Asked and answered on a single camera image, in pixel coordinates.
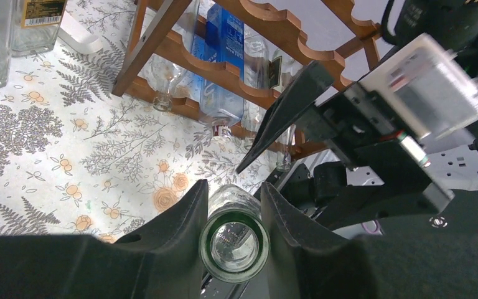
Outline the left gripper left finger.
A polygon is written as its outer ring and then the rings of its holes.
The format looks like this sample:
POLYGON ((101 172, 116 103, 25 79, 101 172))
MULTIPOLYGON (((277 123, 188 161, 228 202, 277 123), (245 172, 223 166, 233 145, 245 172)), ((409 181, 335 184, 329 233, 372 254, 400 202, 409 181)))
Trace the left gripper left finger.
POLYGON ((0 298, 198 298, 209 187, 115 243, 90 235, 0 237, 0 298))

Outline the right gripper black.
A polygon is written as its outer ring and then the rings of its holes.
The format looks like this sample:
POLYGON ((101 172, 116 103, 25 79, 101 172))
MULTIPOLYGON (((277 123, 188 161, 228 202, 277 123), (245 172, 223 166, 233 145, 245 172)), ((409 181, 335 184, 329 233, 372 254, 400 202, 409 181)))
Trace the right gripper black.
POLYGON ((318 193, 316 221, 329 230, 395 216, 437 214, 454 193, 427 169, 429 158, 412 129, 376 91, 355 83, 321 106, 315 101, 334 83, 313 60, 304 66, 266 111, 255 140, 236 167, 240 174, 293 124, 324 143, 349 170, 369 167, 376 186, 328 187, 318 193))

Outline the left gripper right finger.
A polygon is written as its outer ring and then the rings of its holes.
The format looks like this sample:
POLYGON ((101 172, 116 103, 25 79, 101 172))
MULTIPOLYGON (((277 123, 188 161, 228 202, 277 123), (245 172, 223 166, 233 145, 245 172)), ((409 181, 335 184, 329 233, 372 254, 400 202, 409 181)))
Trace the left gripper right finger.
POLYGON ((478 298, 478 234, 345 239, 261 186, 271 298, 478 298))

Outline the clear glass flask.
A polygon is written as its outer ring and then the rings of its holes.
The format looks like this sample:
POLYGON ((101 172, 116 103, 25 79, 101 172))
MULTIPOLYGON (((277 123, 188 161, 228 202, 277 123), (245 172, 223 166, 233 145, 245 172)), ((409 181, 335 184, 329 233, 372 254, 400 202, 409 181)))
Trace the clear glass flask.
POLYGON ((209 217, 199 238, 206 271, 223 282, 244 283, 262 271, 269 252, 260 200, 234 184, 219 187, 209 197, 209 217))

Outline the blue glass bottle silver cap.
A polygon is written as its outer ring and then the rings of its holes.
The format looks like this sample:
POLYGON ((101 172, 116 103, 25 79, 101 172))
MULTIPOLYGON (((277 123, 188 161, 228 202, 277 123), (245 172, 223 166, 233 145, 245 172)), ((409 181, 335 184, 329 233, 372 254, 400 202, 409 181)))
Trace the blue glass bottle silver cap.
POLYGON ((199 121, 212 131, 214 141, 227 141, 241 122, 244 99, 229 88, 244 78, 244 23, 215 3, 207 11, 204 40, 195 41, 196 55, 213 67, 208 77, 197 77, 199 121))

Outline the small clear glass bottle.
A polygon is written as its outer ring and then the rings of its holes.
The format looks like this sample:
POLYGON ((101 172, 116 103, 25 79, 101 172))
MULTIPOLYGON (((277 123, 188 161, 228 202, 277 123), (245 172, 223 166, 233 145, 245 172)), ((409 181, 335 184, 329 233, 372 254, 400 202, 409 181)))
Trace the small clear glass bottle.
MULTIPOLYGON (((186 50, 191 51, 194 43, 196 19, 199 13, 199 0, 191 1, 187 9, 173 26, 172 30, 182 36, 182 43, 186 50)), ((171 99, 178 83, 185 77, 186 69, 171 61, 153 54, 142 69, 143 77, 147 80, 156 96, 153 107, 160 112, 169 112, 172 108, 171 99)))

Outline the clear glass wine bottle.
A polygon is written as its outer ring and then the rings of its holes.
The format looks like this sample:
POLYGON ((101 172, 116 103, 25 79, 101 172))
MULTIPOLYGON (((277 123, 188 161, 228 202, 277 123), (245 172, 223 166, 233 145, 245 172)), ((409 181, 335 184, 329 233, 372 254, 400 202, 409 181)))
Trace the clear glass wine bottle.
POLYGON ((302 68, 303 64, 276 49, 269 63, 269 88, 282 93, 302 68))

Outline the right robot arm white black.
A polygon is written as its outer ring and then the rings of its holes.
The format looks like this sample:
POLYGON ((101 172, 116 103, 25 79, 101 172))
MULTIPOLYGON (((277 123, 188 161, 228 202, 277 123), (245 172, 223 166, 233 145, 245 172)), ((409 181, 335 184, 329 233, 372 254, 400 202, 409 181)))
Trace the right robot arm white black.
POLYGON ((368 166, 374 186, 341 186, 314 176, 298 206, 322 207, 337 229, 391 216, 437 214, 454 198, 429 171, 420 141, 466 129, 478 148, 478 1, 406 1, 394 32, 396 52, 321 105, 333 72, 312 60, 266 112, 242 172, 291 125, 324 143, 344 168, 368 166))

